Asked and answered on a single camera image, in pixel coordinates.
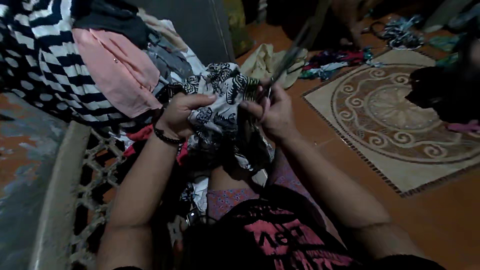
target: circular rug pattern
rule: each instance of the circular rug pattern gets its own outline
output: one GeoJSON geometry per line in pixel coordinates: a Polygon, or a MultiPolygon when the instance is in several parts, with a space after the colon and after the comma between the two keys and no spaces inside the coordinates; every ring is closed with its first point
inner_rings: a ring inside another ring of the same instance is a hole
{"type": "Polygon", "coordinates": [[[405,99],[409,75],[421,67],[389,64],[353,72],[332,95],[336,122],[353,140],[397,160],[445,164],[479,155],[479,134],[448,131],[433,109],[405,99]]]}

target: black t-shirt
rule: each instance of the black t-shirt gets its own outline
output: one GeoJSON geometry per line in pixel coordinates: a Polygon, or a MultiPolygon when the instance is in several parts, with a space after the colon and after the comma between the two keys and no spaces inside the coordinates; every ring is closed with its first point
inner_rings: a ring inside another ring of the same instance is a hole
{"type": "Polygon", "coordinates": [[[444,270],[433,261],[412,255],[360,262],[315,218],[290,210],[263,199],[238,204],[209,230],[196,229],[186,235],[191,244],[185,245],[182,268],[444,270]]]}

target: scissors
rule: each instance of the scissors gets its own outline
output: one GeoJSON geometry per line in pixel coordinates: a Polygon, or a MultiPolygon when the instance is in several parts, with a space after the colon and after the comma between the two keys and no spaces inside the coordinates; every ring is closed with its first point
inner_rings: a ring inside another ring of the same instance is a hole
{"type": "Polygon", "coordinates": [[[278,81],[284,71],[286,71],[290,66],[293,65],[303,48],[306,47],[306,43],[309,42],[311,38],[315,38],[313,37],[313,35],[316,35],[317,33],[312,31],[313,20],[313,18],[309,18],[307,20],[303,28],[295,37],[292,46],[287,50],[284,57],[276,67],[272,77],[270,77],[266,84],[262,85],[263,91],[260,92],[257,98],[257,103],[259,103],[264,109],[264,112],[260,119],[260,123],[264,121],[265,115],[270,109],[273,84],[278,81]]]}

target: pink shirt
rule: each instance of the pink shirt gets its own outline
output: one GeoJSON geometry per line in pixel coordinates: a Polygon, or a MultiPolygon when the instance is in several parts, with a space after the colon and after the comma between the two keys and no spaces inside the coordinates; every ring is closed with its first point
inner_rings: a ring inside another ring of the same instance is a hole
{"type": "Polygon", "coordinates": [[[146,53],[121,34],[80,28],[72,33],[90,76],[115,108],[133,118],[162,107],[151,93],[160,71],[146,53]]]}

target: black and white patterned fabric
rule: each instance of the black and white patterned fabric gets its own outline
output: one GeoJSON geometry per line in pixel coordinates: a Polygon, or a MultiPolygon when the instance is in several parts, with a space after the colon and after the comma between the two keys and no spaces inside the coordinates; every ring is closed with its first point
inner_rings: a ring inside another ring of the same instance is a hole
{"type": "Polygon", "coordinates": [[[135,131],[96,88],[72,37],[82,0],[0,0],[0,68],[5,88],[65,121],[135,131]]]}
{"type": "Polygon", "coordinates": [[[195,134],[188,140],[189,156],[199,157],[211,166],[223,165],[233,154],[238,165],[250,171],[265,168],[274,151],[250,121],[249,114],[239,111],[245,97],[255,94],[259,80],[240,73],[234,63],[210,64],[200,75],[187,78],[180,85],[187,94],[216,94],[209,106],[193,110],[188,120],[195,134]]]}

